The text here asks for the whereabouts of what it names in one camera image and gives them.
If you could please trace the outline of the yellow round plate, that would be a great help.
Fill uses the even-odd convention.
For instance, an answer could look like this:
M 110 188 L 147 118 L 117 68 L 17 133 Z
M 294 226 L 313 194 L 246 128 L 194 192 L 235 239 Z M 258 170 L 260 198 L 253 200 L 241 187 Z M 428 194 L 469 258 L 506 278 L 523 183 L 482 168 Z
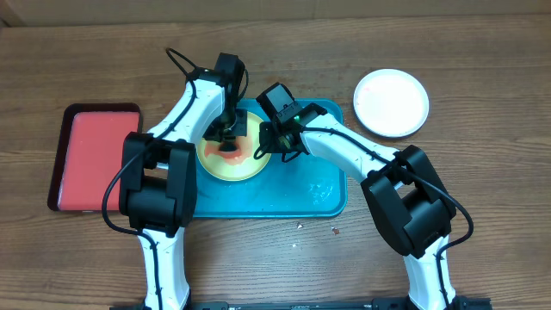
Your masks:
M 203 168 L 224 181 L 242 181 L 255 176 L 268 163 L 270 155 L 254 159 L 259 147 L 259 126 L 263 120 L 252 112 L 247 113 L 247 134 L 237 136 L 233 141 L 236 149 L 224 152 L 220 142 L 202 139 L 197 155 Z

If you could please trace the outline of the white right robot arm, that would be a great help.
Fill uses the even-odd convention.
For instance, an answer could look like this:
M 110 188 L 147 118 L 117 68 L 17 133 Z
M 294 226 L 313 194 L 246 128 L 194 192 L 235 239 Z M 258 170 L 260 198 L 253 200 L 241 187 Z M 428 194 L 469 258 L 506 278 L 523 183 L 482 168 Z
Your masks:
M 450 309 L 446 245 L 456 211 L 426 154 L 381 146 L 340 123 L 333 115 L 296 115 L 286 125 L 264 121 L 258 156 L 301 153 L 322 158 L 356 179 L 379 234 L 404 258 L 417 309 Z

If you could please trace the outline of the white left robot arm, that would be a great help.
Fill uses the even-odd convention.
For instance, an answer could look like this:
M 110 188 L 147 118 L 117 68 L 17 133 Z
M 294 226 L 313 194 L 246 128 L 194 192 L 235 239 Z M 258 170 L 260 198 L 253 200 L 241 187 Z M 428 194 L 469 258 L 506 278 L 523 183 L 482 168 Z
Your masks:
M 196 149 L 202 139 L 240 135 L 236 105 L 249 83 L 245 69 L 194 69 L 172 110 L 147 133 L 124 141 L 119 208 L 126 229 L 139 239 L 147 291 L 140 309 L 184 309 L 189 284 L 184 268 L 184 232 L 197 201 Z

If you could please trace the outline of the white round plate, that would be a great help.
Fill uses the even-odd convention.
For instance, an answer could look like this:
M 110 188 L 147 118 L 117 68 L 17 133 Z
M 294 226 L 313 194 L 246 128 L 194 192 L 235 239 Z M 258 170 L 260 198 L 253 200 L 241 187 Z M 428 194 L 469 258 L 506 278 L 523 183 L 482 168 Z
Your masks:
M 430 100 L 414 76 L 396 69 L 380 69 L 357 84 L 353 108 L 370 132 L 397 139 L 417 132 L 424 125 Z

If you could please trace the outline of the green and pink sponge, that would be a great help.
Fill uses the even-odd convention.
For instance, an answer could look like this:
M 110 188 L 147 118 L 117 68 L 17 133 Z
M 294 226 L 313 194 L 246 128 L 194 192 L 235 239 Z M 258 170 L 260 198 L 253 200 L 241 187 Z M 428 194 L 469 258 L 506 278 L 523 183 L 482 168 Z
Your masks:
M 224 140 L 220 142 L 220 152 L 235 152 L 238 150 L 238 144 L 235 140 Z

